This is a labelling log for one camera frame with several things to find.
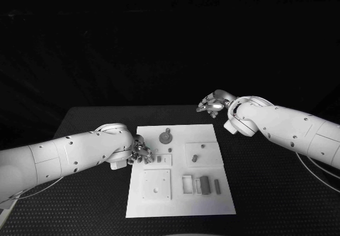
black curtain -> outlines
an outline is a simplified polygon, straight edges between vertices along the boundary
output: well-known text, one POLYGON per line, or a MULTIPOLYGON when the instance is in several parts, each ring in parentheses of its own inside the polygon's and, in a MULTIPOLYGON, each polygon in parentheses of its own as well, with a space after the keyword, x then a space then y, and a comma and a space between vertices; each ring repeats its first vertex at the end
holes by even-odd
POLYGON ((51 139, 74 106, 198 104, 216 89, 340 122, 335 3, 141 2, 1 9, 0 149, 51 139))

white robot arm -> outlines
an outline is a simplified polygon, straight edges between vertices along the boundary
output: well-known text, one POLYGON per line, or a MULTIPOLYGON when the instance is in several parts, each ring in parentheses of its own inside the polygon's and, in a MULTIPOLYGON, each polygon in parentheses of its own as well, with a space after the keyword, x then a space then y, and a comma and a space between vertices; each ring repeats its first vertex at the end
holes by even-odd
POLYGON ((314 115, 275 106, 260 97, 234 97, 216 90, 201 100, 197 112, 214 118, 227 109, 226 130, 252 136, 259 130, 266 139, 290 151, 340 169, 340 125, 314 115))
POLYGON ((0 208, 20 191, 70 175, 103 161, 115 170, 146 158, 149 148, 123 124, 106 124, 95 131, 0 151, 0 208))

